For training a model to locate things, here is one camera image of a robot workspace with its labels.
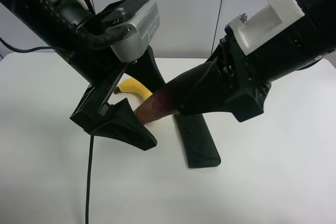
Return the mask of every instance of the white tabletop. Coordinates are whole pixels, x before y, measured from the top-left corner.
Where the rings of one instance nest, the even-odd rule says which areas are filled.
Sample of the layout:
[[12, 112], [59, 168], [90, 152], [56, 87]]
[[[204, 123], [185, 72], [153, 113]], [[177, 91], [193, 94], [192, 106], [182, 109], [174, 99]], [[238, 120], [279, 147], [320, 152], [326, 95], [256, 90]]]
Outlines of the white tabletop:
[[[166, 81], [202, 62], [157, 59]], [[56, 54], [0, 63], [2, 224], [83, 223], [89, 136], [69, 117], [86, 87]], [[274, 82], [265, 111], [205, 115], [217, 168], [186, 167], [171, 116], [148, 125], [146, 152], [96, 137], [91, 223], [335, 224], [336, 70], [322, 60]]]

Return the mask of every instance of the white plastic mount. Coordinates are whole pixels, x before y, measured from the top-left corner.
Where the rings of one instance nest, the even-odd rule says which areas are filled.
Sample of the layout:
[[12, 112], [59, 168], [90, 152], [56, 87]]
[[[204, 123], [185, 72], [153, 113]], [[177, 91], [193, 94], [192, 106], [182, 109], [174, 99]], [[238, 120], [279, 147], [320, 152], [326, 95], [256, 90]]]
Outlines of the white plastic mount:
[[229, 24], [245, 55], [250, 54], [304, 16], [295, 0], [267, 0], [269, 5], [246, 22], [240, 16]]

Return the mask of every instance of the white table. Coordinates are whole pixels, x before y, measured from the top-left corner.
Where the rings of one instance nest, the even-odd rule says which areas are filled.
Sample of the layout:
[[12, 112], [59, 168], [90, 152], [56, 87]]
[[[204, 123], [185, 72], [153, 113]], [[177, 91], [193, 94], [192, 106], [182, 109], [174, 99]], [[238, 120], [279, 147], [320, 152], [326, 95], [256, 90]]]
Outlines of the white table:
[[[168, 81], [203, 60], [157, 62]], [[89, 136], [69, 117], [86, 87], [56, 54], [0, 63], [2, 224], [83, 223]], [[170, 116], [148, 125], [147, 152], [97, 137], [91, 223], [336, 223], [336, 70], [322, 60], [274, 82], [265, 111], [205, 115], [217, 168], [186, 167]]]

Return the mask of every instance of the label sticker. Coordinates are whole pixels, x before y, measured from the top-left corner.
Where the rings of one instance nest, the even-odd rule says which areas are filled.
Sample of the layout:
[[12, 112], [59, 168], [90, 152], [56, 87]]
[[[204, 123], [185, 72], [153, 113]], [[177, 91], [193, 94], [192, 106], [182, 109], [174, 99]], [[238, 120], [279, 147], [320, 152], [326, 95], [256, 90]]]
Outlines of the label sticker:
[[154, 34], [157, 30], [157, 25], [156, 25], [156, 19], [157, 19], [157, 16], [154, 20], [154, 22], [151, 24], [150, 28], [148, 29], [148, 42], [151, 42], [152, 38], [154, 37]]

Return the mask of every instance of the yellow banana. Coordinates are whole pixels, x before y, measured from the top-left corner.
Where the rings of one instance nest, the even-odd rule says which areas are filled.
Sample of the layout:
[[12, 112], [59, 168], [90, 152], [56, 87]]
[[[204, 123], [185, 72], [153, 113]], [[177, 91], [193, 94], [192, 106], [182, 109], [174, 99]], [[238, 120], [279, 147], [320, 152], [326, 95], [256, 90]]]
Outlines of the yellow banana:
[[133, 77], [122, 81], [119, 86], [114, 89], [114, 93], [135, 93], [140, 95], [143, 100], [146, 100], [152, 95], [151, 91]]

